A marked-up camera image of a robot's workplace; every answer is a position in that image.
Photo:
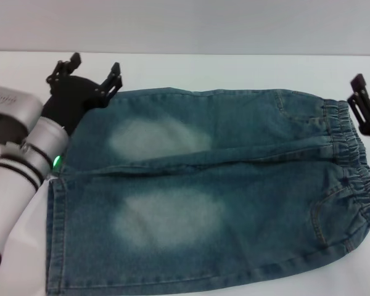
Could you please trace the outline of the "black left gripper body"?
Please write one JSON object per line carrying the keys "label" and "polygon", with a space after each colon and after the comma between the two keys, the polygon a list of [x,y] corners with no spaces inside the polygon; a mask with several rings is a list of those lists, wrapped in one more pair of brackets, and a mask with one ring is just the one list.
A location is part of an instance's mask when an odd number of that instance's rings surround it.
{"label": "black left gripper body", "polygon": [[72,75],[49,76],[47,83],[51,96],[41,116],[56,122],[69,136],[89,110],[106,106],[108,90],[89,79]]}

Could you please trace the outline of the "blue denim shorts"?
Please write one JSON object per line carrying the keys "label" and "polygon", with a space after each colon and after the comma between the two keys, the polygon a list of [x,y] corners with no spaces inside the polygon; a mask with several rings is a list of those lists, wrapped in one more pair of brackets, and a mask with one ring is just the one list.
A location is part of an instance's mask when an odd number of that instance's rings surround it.
{"label": "blue denim shorts", "polygon": [[330,264],[370,229],[344,101],[145,89],[89,111],[49,184],[48,296],[157,295]]}

